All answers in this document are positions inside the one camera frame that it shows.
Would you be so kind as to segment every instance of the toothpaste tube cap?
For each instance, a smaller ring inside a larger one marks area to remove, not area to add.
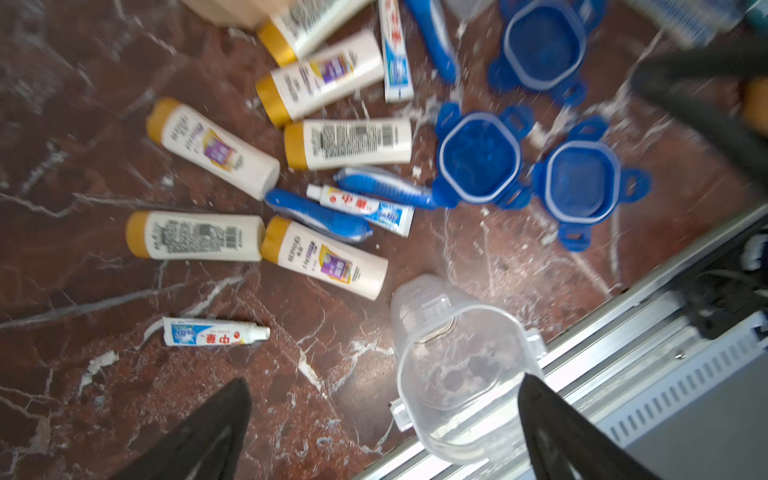
[[[312,200],[320,200],[320,195],[323,194],[323,188],[320,185],[307,185],[306,197]]]

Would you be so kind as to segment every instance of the gold bottle cap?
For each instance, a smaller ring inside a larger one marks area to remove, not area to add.
[[[267,22],[256,33],[256,36],[259,37],[261,43],[264,44],[279,66],[285,67],[296,61],[296,53],[271,21]]]
[[[256,82],[256,93],[275,127],[280,128],[290,122],[290,115],[283,99],[280,98],[280,93],[277,92],[277,86],[271,74]]]
[[[293,222],[282,217],[272,217],[270,224],[266,226],[264,241],[261,243],[261,257],[277,264],[280,255],[280,247],[283,245],[288,227]]]
[[[150,213],[149,211],[133,212],[125,224],[125,242],[131,253],[139,258],[152,258],[144,241],[144,229],[147,228]]]
[[[288,166],[297,170],[306,170],[306,152],[304,151],[304,122],[290,124],[285,130],[286,159]]]
[[[160,145],[163,144],[165,122],[170,117],[170,114],[174,113],[174,110],[179,106],[181,106],[181,102],[170,97],[162,97],[155,102],[152,114],[147,117],[147,135],[149,135],[149,138]]]

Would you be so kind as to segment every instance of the purple label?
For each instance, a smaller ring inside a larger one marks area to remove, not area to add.
[[[320,77],[322,77],[323,81],[327,84],[343,77],[349,71],[344,57],[331,58],[317,65],[317,67],[320,72]]]
[[[338,280],[346,281],[344,273],[346,272],[347,264],[346,260],[335,257],[330,253],[326,253],[320,271]]]
[[[205,146],[205,156],[221,167],[227,168],[232,149],[218,138],[211,138]]]

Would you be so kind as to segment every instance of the toothpaste tube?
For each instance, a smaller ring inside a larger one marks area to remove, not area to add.
[[[379,23],[382,26],[382,53],[386,67],[384,98],[387,103],[410,100],[413,98],[413,80],[397,0],[379,0]]]
[[[163,317],[169,346],[247,345],[270,338],[270,329],[255,323]]]
[[[413,207],[362,197],[330,185],[324,187],[307,185],[306,195],[308,198],[319,201],[324,207],[358,215],[401,237],[407,238],[411,231]]]

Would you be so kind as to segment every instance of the blue plastic container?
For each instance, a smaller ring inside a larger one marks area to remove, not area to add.
[[[520,209],[531,201],[531,189],[518,184],[522,167],[520,140],[533,127],[527,107],[509,107],[501,115],[463,115],[457,104],[445,104],[437,120],[440,139],[438,176],[432,184],[435,203],[453,208],[494,203]]]
[[[488,83],[501,91],[518,86],[547,92],[563,105],[578,105],[587,87],[578,69],[587,51],[587,35],[605,12],[604,0],[512,0],[500,2],[508,20],[502,55],[488,69]]]
[[[589,247],[592,226],[608,218],[619,202],[638,201],[650,191],[648,173],[622,169],[614,152],[599,141],[606,130],[600,117],[582,121],[534,167],[533,188],[560,222],[558,238],[571,252]]]

